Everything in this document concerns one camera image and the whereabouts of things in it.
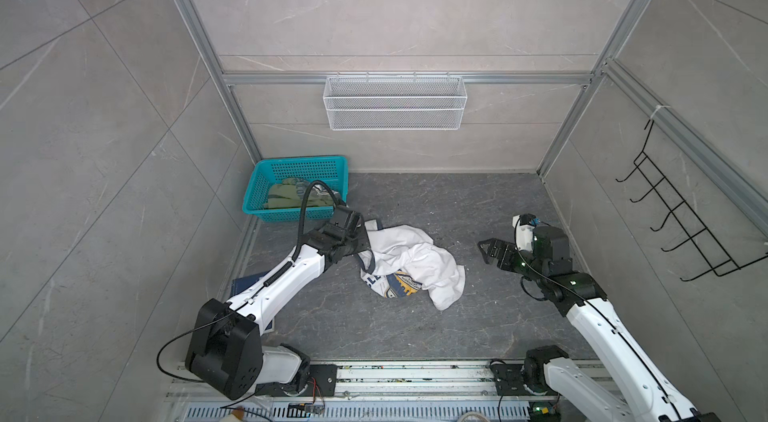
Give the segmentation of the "white tank top navy trim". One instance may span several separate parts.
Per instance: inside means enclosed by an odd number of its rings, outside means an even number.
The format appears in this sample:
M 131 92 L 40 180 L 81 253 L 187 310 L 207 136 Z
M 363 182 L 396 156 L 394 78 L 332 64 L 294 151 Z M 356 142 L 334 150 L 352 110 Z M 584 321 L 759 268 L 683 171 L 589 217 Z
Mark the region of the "white tank top navy trim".
M 425 291 L 439 311 L 463 295 L 465 267 L 425 231 L 410 225 L 383 227 L 376 219 L 366 222 L 365 229 L 370 247 L 355 260 L 362 281 L 375 293 L 396 299 Z

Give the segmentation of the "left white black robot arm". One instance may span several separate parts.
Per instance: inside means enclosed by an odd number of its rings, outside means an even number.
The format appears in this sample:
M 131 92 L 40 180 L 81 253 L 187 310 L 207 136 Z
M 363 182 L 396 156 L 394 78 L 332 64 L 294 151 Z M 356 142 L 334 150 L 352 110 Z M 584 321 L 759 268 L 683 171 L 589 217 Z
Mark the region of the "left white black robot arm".
M 348 207 L 335 208 L 328 222 L 300 235 L 293 251 L 249 288 L 200 308 L 185 368 L 230 400 L 255 386 L 303 392 L 310 378 L 309 357 L 285 344 L 264 346 L 262 335 L 310 282 L 342 259 L 369 250 L 363 216 Z

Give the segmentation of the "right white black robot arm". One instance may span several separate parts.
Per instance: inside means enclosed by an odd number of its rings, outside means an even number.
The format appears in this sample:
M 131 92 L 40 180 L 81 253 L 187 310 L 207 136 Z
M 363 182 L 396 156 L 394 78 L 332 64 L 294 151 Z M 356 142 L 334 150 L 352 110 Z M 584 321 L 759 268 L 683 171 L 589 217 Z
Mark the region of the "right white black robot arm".
M 574 269 L 569 239 L 557 227 L 531 214 L 515 220 L 511 241 L 485 239 L 477 244 L 488 265 L 520 275 L 552 303 L 588 342 L 618 391 L 593 380 L 556 345 L 530 349 L 519 375 L 499 359 L 489 368 L 497 391 L 506 387 L 534 396 L 556 395 L 569 401 L 590 421 L 715 421 L 684 396 L 652 362 L 625 327 L 606 292 L 585 273 Z

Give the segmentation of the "green camouflage tank top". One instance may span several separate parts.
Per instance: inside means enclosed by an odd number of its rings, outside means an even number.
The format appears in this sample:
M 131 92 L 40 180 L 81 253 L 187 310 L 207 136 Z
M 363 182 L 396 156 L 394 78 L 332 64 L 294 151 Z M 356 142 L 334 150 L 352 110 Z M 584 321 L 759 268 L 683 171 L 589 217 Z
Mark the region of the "green camouflage tank top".
M 267 190 L 263 209 L 293 209 L 300 208 L 304 199 L 306 207 L 334 206 L 340 202 L 339 193 L 321 183 L 298 177 L 285 178 L 272 184 Z

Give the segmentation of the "teal plastic basket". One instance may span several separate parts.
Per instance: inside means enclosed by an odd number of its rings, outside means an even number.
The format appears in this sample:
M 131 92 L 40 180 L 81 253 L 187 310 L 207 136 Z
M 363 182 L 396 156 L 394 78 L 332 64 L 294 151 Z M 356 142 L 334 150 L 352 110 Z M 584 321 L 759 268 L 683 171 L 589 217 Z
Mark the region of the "teal plastic basket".
M 258 162 L 246 187 L 242 211 L 264 222 L 292 222 L 310 183 L 321 180 L 339 201 L 348 194 L 348 161 L 344 156 L 271 158 Z

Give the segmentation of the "blue book yellow label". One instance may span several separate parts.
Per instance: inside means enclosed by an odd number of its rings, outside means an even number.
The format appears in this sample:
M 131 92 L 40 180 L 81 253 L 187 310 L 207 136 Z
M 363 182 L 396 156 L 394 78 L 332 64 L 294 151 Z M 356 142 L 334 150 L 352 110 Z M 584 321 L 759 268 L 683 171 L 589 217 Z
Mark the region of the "blue book yellow label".
M 279 312 L 278 298 L 270 290 L 266 290 L 255 298 L 254 305 L 247 302 L 247 299 L 262 287 L 268 275 L 269 273 L 264 271 L 237 278 L 232 282 L 230 292 L 232 300 L 237 299 L 245 304 L 244 308 L 238 308 L 238 316 L 257 322 L 262 334 L 274 331 L 274 316 Z

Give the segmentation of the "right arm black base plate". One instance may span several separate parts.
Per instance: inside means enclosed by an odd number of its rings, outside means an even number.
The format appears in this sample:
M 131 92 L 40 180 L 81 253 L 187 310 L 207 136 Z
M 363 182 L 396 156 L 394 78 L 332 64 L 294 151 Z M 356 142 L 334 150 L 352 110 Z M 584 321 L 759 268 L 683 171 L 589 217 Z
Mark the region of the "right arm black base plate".
M 490 361 L 488 368 L 499 396 L 558 395 L 558 392 L 546 383 L 543 366 L 537 362 L 508 363 L 494 359 Z

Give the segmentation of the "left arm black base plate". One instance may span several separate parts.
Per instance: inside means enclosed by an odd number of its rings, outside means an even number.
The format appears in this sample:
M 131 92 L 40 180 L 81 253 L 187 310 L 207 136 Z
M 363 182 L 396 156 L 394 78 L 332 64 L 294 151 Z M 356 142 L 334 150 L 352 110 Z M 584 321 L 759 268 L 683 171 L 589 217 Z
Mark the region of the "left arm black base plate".
M 256 384 L 254 389 L 257 395 L 273 397 L 330 397 L 335 393 L 338 369 L 335 364 L 310 364 L 287 384 Z

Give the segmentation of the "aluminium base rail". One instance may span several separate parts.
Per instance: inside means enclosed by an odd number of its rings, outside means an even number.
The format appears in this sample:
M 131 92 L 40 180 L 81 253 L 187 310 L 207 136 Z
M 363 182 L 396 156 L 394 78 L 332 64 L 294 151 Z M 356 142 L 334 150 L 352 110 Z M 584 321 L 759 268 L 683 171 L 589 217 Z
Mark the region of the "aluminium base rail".
M 159 421 L 590 421 L 560 396 L 499 396 L 491 360 L 320 360 L 339 367 L 330 397 L 273 397 L 255 389 L 230 401 L 201 384 L 173 382 Z M 616 393 L 597 360 L 576 360 Z

